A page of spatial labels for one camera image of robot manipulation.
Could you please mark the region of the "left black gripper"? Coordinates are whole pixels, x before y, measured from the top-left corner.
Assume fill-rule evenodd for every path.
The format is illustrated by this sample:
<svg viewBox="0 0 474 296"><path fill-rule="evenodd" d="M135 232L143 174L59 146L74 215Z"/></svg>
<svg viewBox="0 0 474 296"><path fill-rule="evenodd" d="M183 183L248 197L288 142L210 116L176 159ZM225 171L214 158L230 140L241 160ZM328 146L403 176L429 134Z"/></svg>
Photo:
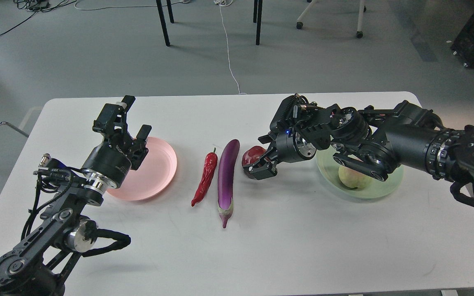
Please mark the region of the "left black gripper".
<svg viewBox="0 0 474 296"><path fill-rule="evenodd" d="M104 142L128 142L127 112L136 98L126 95L121 102L106 103L93 122L93 131L100 133ZM119 144L102 143L87 157L81 170L88 180L86 188L107 190L119 188L130 170L137 170L148 154L147 137L150 125L142 125L132 145L122 149Z"/></svg>

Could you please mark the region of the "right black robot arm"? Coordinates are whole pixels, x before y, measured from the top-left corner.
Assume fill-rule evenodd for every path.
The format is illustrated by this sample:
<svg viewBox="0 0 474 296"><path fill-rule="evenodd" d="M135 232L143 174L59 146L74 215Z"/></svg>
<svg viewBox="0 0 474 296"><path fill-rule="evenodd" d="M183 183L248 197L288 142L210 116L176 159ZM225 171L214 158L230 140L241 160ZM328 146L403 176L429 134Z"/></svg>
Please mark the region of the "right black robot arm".
<svg viewBox="0 0 474 296"><path fill-rule="evenodd" d="M447 180L453 198L474 207L474 125L450 129L431 109L408 101L393 109L324 108L295 94L282 101L269 133L258 140L269 147L243 165L252 179L276 176L278 163L310 160L332 147L336 163L376 180L401 165Z"/></svg>

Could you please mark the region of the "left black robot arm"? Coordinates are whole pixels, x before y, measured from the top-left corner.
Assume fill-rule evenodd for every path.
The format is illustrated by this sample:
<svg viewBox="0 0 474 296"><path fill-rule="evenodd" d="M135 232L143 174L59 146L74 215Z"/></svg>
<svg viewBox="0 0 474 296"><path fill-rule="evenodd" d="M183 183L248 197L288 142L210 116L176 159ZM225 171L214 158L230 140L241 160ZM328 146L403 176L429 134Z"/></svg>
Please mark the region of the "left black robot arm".
<svg viewBox="0 0 474 296"><path fill-rule="evenodd" d="M128 246L127 234L100 229L81 212L101 206L109 188L118 189L130 170L148 154L152 129L142 125L136 137L128 132L127 113L135 101L104 105L93 122L103 136L80 169L44 154L37 171L35 200L21 232L21 241L0 257L0 296L62 296L65 282L81 257Z"/></svg>

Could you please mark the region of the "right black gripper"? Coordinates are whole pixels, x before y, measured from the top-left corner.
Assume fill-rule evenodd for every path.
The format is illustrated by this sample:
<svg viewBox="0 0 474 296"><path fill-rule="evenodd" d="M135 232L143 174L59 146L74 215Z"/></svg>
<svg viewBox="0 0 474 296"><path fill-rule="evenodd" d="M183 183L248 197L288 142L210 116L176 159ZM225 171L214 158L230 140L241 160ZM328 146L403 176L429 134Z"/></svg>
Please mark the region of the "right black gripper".
<svg viewBox="0 0 474 296"><path fill-rule="evenodd" d="M278 174L278 163L295 163L312 159L317 149L307 142L297 131L273 132L260 136L262 144L271 143L267 150L267 159L245 160L245 175L250 179L263 180Z"/></svg>

